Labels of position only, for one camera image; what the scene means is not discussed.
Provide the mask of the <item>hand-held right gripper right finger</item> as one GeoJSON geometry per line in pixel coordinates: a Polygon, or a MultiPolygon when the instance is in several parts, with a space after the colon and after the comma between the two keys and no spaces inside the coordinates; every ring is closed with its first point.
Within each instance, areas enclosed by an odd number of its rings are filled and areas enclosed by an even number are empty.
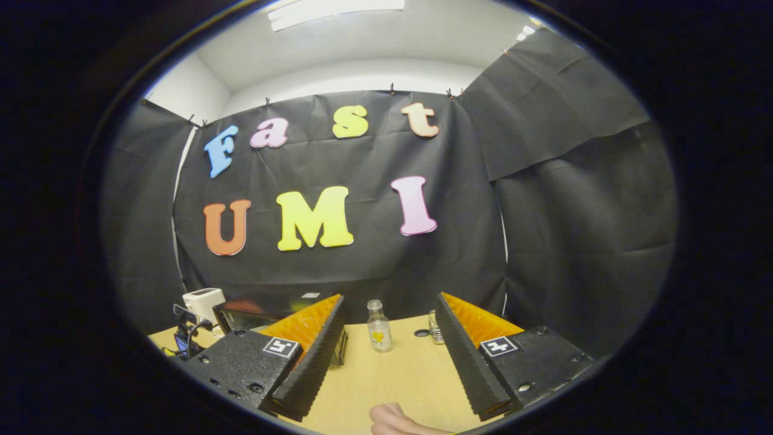
{"type": "Polygon", "coordinates": [[[445,292],[437,295],[434,313],[481,421],[530,407],[594,365],[588,353],[546,326],[523,329],[445,292]]]}

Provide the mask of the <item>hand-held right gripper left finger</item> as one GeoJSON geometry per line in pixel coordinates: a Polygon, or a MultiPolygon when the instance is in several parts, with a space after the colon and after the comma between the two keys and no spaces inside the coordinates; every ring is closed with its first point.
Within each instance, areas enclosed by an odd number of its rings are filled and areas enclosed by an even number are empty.
{"type": "Polygon", "coordinates": [[[343,306],[331,295],[260,331],[234,329],[180,368],[237,407],[302,421],[336,353],[343,306]]]}

